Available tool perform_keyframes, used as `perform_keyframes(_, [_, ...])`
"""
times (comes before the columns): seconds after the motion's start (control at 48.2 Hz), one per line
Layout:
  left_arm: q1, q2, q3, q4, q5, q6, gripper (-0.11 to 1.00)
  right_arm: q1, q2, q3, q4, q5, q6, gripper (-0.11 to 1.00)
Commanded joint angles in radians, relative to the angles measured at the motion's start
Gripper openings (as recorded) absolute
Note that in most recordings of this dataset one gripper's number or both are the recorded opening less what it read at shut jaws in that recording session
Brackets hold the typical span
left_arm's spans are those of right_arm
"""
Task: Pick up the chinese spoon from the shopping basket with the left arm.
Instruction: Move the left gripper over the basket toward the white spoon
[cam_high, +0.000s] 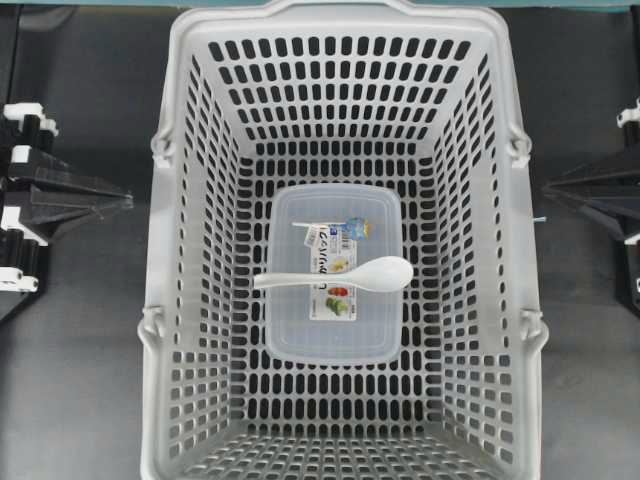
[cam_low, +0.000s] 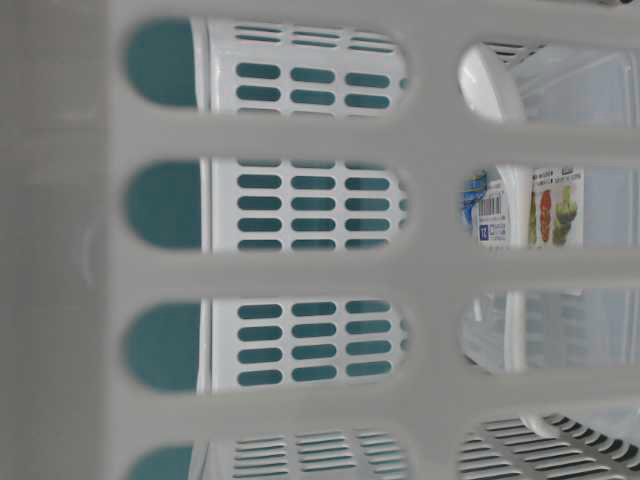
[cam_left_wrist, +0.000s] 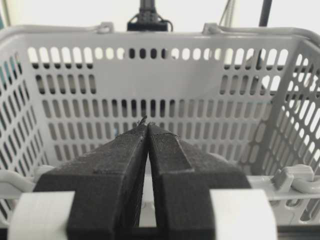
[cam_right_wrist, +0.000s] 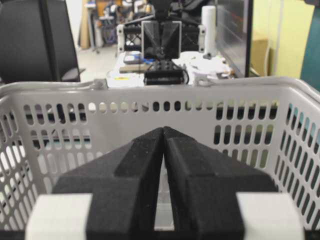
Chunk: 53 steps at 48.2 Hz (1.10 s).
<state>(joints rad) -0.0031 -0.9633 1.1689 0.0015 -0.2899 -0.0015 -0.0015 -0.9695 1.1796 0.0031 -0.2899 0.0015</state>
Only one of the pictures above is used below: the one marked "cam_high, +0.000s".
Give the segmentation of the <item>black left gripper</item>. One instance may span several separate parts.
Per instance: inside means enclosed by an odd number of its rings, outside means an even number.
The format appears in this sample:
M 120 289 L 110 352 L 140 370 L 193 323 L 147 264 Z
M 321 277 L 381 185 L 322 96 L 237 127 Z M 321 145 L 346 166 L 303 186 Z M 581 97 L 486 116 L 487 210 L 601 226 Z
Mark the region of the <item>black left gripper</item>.
M 133 207 L 133 196 L 121 187 L 48 154 L 58 134 L 56 121 L 39 103 L 1 107 L 3 292 L 39 291 L 39 261 L 47 239 Z

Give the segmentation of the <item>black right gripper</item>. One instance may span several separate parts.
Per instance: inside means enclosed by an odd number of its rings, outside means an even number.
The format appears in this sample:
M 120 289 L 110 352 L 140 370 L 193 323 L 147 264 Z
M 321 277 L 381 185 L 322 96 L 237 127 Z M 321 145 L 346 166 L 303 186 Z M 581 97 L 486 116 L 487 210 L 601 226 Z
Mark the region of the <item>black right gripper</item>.
M 624 243 L 630 304 L 639 305 L 639 99 L 617 117 L 625 149 L 587 162 L 542 189 L 556 203 L 603 226 Z

